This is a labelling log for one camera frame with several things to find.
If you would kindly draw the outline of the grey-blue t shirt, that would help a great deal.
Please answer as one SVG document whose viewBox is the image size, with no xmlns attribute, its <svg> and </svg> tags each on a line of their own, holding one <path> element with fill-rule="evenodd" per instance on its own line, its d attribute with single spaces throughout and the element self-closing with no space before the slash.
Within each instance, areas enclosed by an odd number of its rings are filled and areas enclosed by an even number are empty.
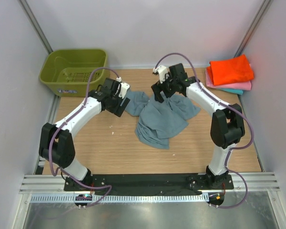
<svg viewBox="0 0 286 229">
<path fill-rule="evenodd" d="M 189 119 L 197 116 L 201 109 L 182 95 L 174 94 L 165 98 L 163 103 L 148 96 L 145 92 L 129 91 L 130 99 L 125 111 L 139 117 L 135 134 L 140 142 L 157 149 L 169 149 L 170 138 L 181 133 Z"/>
</svg>

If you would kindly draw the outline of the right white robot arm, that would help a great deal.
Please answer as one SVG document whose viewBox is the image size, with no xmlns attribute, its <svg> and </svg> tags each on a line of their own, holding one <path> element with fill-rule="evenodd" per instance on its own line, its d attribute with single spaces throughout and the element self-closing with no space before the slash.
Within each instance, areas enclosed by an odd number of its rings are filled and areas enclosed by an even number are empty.
<svg viewBox="0 0 286 229">
<path fill-rule="evenodd" d="M 214 152 L 202 182 L 209 189 L 221 188 L 228 176 L 229 151 L 245 135 L 242 108 L 238 104 L 221 101 L 198 79 L 188 77 L 181 63 L 170 67 L 156 66 L 153 74 L 159 77 L 151 86 L 156 101 L 163 103 L 165 98 L 180 93 L 198 103 L 211 116 L 210 136 Z"/>
</svg>

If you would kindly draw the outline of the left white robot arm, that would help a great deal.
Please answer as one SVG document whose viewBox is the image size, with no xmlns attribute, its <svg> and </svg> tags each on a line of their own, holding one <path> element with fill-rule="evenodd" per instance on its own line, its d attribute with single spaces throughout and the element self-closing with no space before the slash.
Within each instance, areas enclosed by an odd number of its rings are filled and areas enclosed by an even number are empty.
<svg viewBox="0 0 286 229">
<path fill-rule="evenodd" d="M 96 90 L 88 92 L 87 97 L 66 117 L 42 127 L 39 156 L 75 178 L 75 185 L 80 190 L 88 190 L 92 184 L 91 171 L 76 159 L 73 139 L 93 117 L 104 110 L 120 117 L 130 101 L 126 97 L 129 90 L 130 85 L 126 82 L 106 78 Z"/>
</svg>

